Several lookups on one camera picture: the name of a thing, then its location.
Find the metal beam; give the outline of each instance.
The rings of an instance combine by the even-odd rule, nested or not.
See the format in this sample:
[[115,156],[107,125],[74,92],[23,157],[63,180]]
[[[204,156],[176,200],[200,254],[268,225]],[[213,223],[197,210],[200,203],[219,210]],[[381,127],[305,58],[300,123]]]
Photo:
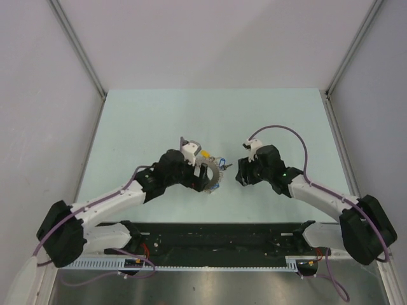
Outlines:
[[379,14],[380,8],[382,8],[383,4],[386,0],[375,0],[375,2],[371,5],[370,10],[366,17],[363,20],[362,25],[360,26],[357,34],[350,44],[348,51],[346,52],[345,58],[342,60],[338,70],[336,70],[335,75],[329,84],[328,88],[326,89],[326,95],[330,97],[335,90],[336,85],[338,84],[339,80],[341,79],[343,73],[345,72],[346,68],[348,67],[349,63],[353,59],[358,50],[361,42],[363,41],[364,37],[368,33],[372,23],[375,21],[376,17]]
[[92,67],[88,55],[86,55],[86,52],[83,49],[82,44],[80,43],[71,23],[69,22],[63,7],[59,3],[59,0],[47,0],[47,1],[52,11],[54,12],[54,15],[57,18],[59,24],[61,25],[62,30],[65,32],[76,55],[78,56],[79,61],[82,63],[83,67],[86,70],[86,73],[89,75],[94,87],[99,93],[101,99],[105,101],[106,91],[105,89],[103,89],[102,83],[100,82],[100,79],[98,78],[95,69]]

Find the wall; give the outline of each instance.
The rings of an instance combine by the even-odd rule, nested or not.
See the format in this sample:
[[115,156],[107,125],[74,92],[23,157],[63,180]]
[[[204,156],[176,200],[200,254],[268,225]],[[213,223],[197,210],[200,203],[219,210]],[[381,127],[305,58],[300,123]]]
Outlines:
[[388,0],[333,93],[362,193],[374,194],[396,227],[391,247],[407,283],[407,2]]
[[0,304],[49,207],[72,202],[102,105],[44,0],[0,11]]
[[373,0],[61,0],[109,89],[326,89]]

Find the gray wall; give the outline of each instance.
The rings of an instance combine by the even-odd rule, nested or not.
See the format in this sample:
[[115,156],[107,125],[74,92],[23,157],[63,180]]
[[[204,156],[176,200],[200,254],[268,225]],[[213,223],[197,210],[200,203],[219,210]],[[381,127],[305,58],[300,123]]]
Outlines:
[[396,227],[391,247],[407,283],[407,1],[388,0],[332,99],[363,194]]
[[0,304],[49,207],[72,202],[101,100],[45,0],[0,10]]

